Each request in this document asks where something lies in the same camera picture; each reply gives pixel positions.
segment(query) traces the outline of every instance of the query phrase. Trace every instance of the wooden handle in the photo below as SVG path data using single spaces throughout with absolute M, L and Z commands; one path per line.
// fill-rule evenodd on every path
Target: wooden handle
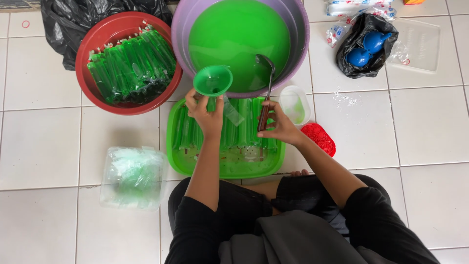
M 267 119 L 269 116 L 269 106 L 264 105 L 261 109 L 261 115 L 259 117 L 259 124 L 257 125 L 257 132 L 264 131 L 267 127 Z

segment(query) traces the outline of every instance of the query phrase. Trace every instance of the clear plastic container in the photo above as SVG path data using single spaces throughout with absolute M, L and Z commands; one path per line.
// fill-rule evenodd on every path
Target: clear plastic container
M 152 147 L 107 150 L 99 203 L 103 207 L 156 211 L 168 160 Z
M 311 107 L 303 89 L 290 85 L 280 93 L 280 106 L 295 125 L 304 125 L 311 119 Z
M 441 29 L 439 26 L 404 18 L 393 23 L 399 31 L 399 42 L 391 54 L 401 54 L 390 62 L 402 67 L 412 67 L 436 72 L 440 54 Z

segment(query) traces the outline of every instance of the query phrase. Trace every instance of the blue funnel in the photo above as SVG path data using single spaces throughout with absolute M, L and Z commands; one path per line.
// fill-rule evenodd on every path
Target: blue funnel
M 365 47 L 370 54 L 376 54 L 383 48 L 384 41 L 390 36 L 392 36 L 392 33 L 383 34 L 378 31 L 371 31 L 365 35 L 363 47 Z
M 370 60 L 370 53 L 364 48 L 354 48 L 345 56 L 345 59 L 352 65 L 363 67 Z

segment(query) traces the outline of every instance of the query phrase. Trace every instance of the green liquid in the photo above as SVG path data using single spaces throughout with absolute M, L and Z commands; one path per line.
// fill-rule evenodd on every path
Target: green liquid
M 246 93 L 269 85 L 270 72 L 256 63 L 266 55 L 279 76 L 290 54 L 290 33 L 275 10 L 256 0 L 223 0 L 200 14 L 189 34 L 189 54 L 197 71 L 228 65 L 230 92 Z

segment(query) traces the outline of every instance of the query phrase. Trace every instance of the purple basin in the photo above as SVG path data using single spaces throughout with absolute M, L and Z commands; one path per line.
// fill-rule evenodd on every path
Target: purple basin
M 303 63 L 310 42 L 310 23 L 300 0 L 258 0 L 272 7 L 283 18 L 290 31 L 290 56 L 285 68 L 272 84 L 272 90 L 282 86 L 298 71 Z M 192 78 L 197 73 L 189 56 L 189 33 L 195 20 L 209 6 L 219 0 L 180 0 L 171 26 L 174 53 L 182 69 Z M 227 92 L 230 98 L 253 98 L 266 93 L 264 87 L 250 93 Z

